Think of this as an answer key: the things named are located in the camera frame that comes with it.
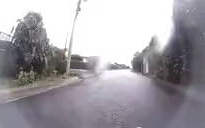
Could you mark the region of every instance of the street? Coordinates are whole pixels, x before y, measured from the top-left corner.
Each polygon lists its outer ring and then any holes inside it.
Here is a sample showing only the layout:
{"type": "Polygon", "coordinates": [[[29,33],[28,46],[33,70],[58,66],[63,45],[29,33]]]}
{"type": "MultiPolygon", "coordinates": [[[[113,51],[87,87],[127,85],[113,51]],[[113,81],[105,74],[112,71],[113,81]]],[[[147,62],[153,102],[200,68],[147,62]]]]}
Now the street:
{"type": "Polygon", "coordinates": [[[205,128],[205,103],[129,70],[0,105],[0,128],[205,128]]]}

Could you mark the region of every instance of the shrub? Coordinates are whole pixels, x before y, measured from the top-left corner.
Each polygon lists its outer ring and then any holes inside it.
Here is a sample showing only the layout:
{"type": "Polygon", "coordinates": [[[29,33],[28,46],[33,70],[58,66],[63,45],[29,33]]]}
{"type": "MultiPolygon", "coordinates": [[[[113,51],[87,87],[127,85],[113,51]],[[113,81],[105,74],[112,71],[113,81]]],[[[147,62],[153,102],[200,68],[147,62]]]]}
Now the shrub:
{"type": "Polygon", "coordinates": [[[33,83],[36,80],[36,73],[31,70],[30,72],[26,72],[21,70],[18,75],[17,84],[18,86],[23,86],[26,84],[33,83]]]}

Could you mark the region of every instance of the utility pole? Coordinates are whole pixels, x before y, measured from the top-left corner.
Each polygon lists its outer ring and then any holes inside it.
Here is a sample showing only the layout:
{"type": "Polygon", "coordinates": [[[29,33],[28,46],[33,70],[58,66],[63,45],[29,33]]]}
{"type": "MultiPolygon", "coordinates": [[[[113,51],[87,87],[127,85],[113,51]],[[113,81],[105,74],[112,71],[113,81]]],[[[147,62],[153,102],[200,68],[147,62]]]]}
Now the utility pole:
{"type": "Polygon", "coordinates": [[[70,73],[70,62],[71,62],[71,54],[72,54],[73,34],[74,34],[76,19],[79,15],[79,12],[81,11],[81,8],[80,8],[81,2],[82,1],[79,0],[78,3],[77,3],[76,14],[75,14],[74,21],[73,21],[73,26],[72,26],[72,32],[71,32],[71,37],[70,37],[70,42],[69,42],[68,58],[67,58],[67,63],[66,63],[66,75],[67,76],[70,73]]]}

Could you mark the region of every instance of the overcast sky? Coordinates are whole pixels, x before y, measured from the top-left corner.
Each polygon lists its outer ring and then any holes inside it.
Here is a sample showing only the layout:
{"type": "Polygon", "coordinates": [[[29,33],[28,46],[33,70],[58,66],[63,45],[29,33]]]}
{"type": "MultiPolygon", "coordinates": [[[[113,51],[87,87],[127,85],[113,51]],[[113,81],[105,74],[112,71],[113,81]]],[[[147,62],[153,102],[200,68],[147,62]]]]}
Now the overcast sky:
{"type": "MultiPolygon", "coordinates": [[[[156,34],[166,43],[171,30],[173,0],[88,0],[77,19],[73,53],[99,55],[130,64],[133,54],[156,34]]],[[[65,46],[77,0],[0,0],[0,31],[9,33],[28,11],[43,15],[53,45],[65,46]]]]}

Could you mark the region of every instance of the green tree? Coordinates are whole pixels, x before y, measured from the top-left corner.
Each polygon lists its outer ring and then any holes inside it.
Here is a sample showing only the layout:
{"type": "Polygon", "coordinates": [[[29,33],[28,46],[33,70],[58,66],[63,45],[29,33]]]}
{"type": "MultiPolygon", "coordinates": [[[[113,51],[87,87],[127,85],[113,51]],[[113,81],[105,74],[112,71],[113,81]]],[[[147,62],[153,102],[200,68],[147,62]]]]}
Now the green tree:
{"type": "Polygon", "coordinates": [[[17,68],[30,71],[33,66],[34,71],[42,74],[47,68],[47,56],[52,52],[41,14],[29,12],[22,20],[18,20],[13,44],[17,68]]]}

